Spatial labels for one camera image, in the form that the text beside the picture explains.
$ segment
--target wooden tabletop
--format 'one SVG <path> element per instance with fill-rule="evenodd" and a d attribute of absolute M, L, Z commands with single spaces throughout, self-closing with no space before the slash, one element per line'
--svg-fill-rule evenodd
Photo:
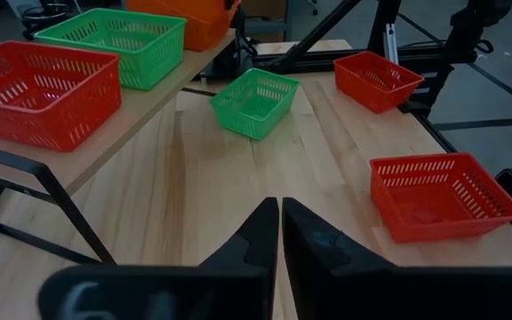
<path fill-rule="evenodd" d="M 211 50 L 205 52 L 186 50 L 181 64 L 149 92 L 123 89 L 120 109 L 74 152 L 61 153 L 4 140 L 0 140 L 0 150 L 46 164 L 64 189 L 72 195 L 185 84 L 230 44 L 234 36 L 234 30 L 230 29 L 227 36 Z M 0 177 L 43 191 L 32 176 L 1 165 Z"/>
<path fill-rule="evenodd" d="M 339 44 L 316 49 L 344 49 Z M 209 97 L 180 92 L 75 192 L 119 263 L 197 265 L 264 197 L 291 196 L 398 265 L 512 266 L 510 226 L 480 237 L 395 244 L 370 198 L 368 161 L 444 151 L 412 116 L 374 115 L 339 92 L 332 73 L 294 77 L 301 86 L 292 110 L 263 141 L 222 129 Z M 188 87 L 218 92 L 225 85 Z M 51 204 L 5 192 L 0 220 L 94 256 Z M 0 319 L 36 318 L 40 285 L 68 265 L 0 235 Z M 297 319 L 281 244 L 274 317 Z"/>

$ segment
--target plastic basket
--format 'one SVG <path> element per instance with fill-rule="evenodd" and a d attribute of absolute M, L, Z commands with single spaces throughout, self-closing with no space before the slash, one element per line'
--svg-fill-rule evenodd
<path fill-rule="evenodd" d="M 262 140 L 292 107 L 299 81 L 252 68 L 211 99 L 219 124 Z"/>
<path fill-rule="evenodd" d="M 361 52 L 335 63 L 337 87 L 374 113 L 406 102 L 424 78 L 373 52 Z"/>
<path fill-rule="evenodd" d="M 185 48 L 198 52 L 224 38 L 238 5 L 235 0 L 226 11 L 222 0 L 127 0 L 128 10 L 186 18 Z"/>
<path fill-rule="evenodd" d="M 72 151 L 121 104 L 119 57 L 0 44 L 0 138 Z"/>
<path fill-rule="evenodd" d="M 182 18 L 93 9 L 35 35 L 48 43 L 119 54 L 123 86 L 150 90 L 183 60 Z"/>
<path fill-rule="evenodd" d="M 371 160 L 371 197 L 398 243 L 478 236 L 512 221 L 511 197 L 470 154 Z"/>

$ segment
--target green basket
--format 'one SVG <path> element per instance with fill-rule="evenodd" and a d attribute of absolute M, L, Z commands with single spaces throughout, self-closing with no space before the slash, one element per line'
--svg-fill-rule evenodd
<path fill-rule="evenodd" d="M 211 99 L 219 124 L 264 139 L 290 110 L 299 81 L 252 68 Z"/>
<path fill-rule="evenodd" d="M 186 19 L 93 9 L 38 32 L 37 40 L 119 54 L 123 86 L 150 90 L 183 60 Z"/>

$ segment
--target floor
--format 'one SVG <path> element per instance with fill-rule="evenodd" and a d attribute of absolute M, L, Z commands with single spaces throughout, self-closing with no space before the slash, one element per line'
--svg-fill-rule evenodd
<path fill-rule="evenodd" d="M 319 14 L 313 16 L 308 4 L 294 10 L 293 37 L 303 38 L 340 1 L 319 0 Z M 400 12 L 426 29 L 430 34 L 445 39 L 450 32 L 449 19 L 463 8 L 466 0 L 408 0 Z M 355 48 L 366 47 L 377 2 L 363 0 L 324 39 L 345 39 Z M 416 28 L 398 18 L 397 41 L 409 44 L 429 40 Z M 22 27 L 11 11 L 0 12 L 0 42 L 21 39 Z M 512 118 L 512 94 L 476 71 L 476 68 L 512 88 L 512 10 L 499 24 L 485 30 L 495 51 L 480 55 L 476 67 L 457 65 L 433 107 L 430 121 L 434 124 L 465 123 L 481 120 Z M 447 130 L 443 135 L 459 151 L 475 155 L 491 173 L 512 167 L 512 126 Z"/>

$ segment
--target orange basket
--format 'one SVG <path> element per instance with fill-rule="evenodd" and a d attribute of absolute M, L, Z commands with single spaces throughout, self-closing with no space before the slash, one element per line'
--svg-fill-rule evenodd
<path fill-rule="evenodd" d="M 203 52 L 227 34 L 240 1 L 226 11 L 223 0 L 127 0 L 128 10 L 187 19 L 185 49 Z"/>
<path fill-rule="evenodd" d="M 337 59 L 334 64 L 337 87 L 374 113 L 406 102 L 424 81 L 422 76 L 373 52 Z"/>
<path fill-rule="evenodd" d="M 114 54 L 0 44 L 0 138 L 72 151 L 121 104 Z"/>
<path fill-rule="evenodd" d="M 478 236 L 512 221 L 512 199 L 470 154 L 371 160 L 371 197 L 398 242 Z"/>

